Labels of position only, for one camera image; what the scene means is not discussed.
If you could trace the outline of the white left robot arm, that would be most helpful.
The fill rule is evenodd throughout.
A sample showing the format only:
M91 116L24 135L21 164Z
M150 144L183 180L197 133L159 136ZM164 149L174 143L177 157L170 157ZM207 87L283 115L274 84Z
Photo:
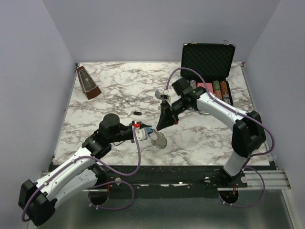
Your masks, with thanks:
M131 173L122 173L101 158L112 149L112 143L132 141L140 150L139 142L147 140L153 133L151 126L132 121L129 125L120 122L116 114L107 114L96 131L63 164L35 182L26 180L20 188L18 205L22 209L21 220L31 221L40 226L55 213L63 201L87 188L102 188L106 177L101 174L100 165L121 176L132 176L140 169L140 164Z

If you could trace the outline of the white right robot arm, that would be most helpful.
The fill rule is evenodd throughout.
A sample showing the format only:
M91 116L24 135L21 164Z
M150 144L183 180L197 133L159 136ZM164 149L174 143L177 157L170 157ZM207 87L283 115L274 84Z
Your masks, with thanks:
M157 130L178 124L179 114L191 107L198 111L205 111L224 123L232 131L233 152L223 166L224 172L219 175L219 181L223 186L230 187L236 182L236 175L240 173L252 152L266 140L260 115L256 111L249 113L239 111L209 94L203 87L192 88L184 78L177 80L172 86L180 97L172 104L168 102L169 95L160 91L155 92L155 97L161 100Z

